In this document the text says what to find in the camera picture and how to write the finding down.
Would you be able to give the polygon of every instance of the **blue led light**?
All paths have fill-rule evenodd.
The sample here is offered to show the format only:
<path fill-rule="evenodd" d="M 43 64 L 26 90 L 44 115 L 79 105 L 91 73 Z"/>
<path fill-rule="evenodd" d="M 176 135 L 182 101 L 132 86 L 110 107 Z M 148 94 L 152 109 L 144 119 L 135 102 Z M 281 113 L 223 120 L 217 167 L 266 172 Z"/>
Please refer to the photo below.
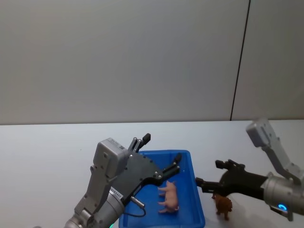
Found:
<path fill-rule="evenodd" d="M 281 210 L 284 210 L 284 211 L 287 211 L 287 207 L 284 205 L 284 204 L 279 204 L 278 207 L 281 209 Z"/>

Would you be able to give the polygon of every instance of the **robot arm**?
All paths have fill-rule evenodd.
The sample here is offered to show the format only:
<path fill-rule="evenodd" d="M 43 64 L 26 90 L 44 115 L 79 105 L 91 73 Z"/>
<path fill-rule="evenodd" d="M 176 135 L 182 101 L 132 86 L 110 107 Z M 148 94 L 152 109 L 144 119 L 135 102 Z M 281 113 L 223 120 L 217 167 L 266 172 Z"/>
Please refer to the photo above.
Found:
<path fill-rule="evenodd" d="M 109 228 L 130 201 L 144 210 L 136 193 L 147 184 L 159 186 L 179 173 L 181 160 L 178 154 L 172 164 L 161 170 L 152 160 L 138 154 L 150 139 L 150 134 L 142 140 L 134 138 L 128 150 L 112 138 L 97 145 L 87 192 L 64 228 Z"/>
<path fill-rule="evenodd" d="M 304 215 L 304 171 L 290 162 L 280 140 L 267 119 L 259 119 L 246 129 L 256 147 L 265 151 L 275 170 L 282 177 L 272 173 L 260 176 L 245 171 L 245 165 L 232 160 L 216 161 L 216 167 L 227 169 L 219 182 L 208 182 L 196 178 L 197 186 L 203 192 L 227 196 L 241 193 L 265 201 L 274 212 L 293 220 L 293 212 Z"/>
<path fill-rule="evenodd" d="M 304 187 L 304 170 L 289 160 L 280 139 L 267 119 L 254 121 L 246 131 L 254 146 L 261 147 L 266 152 L 277 173 L 286 179 L 292 178 L 295 185 Z"/>

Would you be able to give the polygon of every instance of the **pink toy pig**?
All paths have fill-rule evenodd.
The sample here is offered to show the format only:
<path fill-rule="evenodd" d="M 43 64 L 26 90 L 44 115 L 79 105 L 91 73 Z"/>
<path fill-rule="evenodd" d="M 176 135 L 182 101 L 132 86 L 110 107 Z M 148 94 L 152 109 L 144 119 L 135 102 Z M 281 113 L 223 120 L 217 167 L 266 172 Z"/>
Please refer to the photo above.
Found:
<path fill-rule="evenodd" d="M 173 213 L 179 210 L 179 202 L 177 200 L 177 194 L 176 194 L 176 186 L 174 185 L 174 182 L 166 182 L 165 188 L 158 188 L 158 190 L 164 191 L 164 193 L 161 193 L 160 196 L 165 197 L 164 202 L 158 202 L 159 205 L 165 206 L 163 210 L 160 210 L 159 213 Z"/>

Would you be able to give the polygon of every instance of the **gray robot arm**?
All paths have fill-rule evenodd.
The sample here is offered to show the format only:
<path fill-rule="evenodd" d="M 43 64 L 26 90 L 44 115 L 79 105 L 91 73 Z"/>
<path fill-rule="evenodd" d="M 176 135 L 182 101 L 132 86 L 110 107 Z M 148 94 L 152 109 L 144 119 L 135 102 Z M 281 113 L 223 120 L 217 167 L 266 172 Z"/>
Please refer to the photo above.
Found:
<path fill-rule="evenodd" d="M 124 206 L 110 189 L 113 181 L 124 170 L 130 152 L 112 138 L 98 143 L 86 194 L 64 228 L 89 228 L 99 222 L 100 227 L 109 227 L 123 213 Z"/>
<path fill-rule="evenodd" d="M 289 160 L 267 119 L 254 121 L 246 131 L 253 144 L 266 152 L 275 170 L 284 177 L 268 174 L 261 186 L 265 203 L 289 221 L 293 220 L 293 212 L 304 215 L 304 170 Z"/>

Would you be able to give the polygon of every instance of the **gray wall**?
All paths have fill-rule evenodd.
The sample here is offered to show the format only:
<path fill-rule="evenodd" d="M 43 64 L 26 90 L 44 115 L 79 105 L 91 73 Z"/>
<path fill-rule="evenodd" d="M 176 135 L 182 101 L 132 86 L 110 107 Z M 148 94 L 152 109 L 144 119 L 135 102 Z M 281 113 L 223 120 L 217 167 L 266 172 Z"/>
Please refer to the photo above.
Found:
<path fill-rule="evenodd" d="M 304 118 L 304 1 L 251 3 L 233 119 Z"/>
<path fill-rule="evenodd" d="M 0 123 L 226 120 L 247 0 L 1 0 Z"/>
<path fill-rule="evenodd" d="M 248 0 L 1 0 L 0 124 L 229 120 Z M 300 0 L 254 0 L 233 119 L 304 116 Z"/>

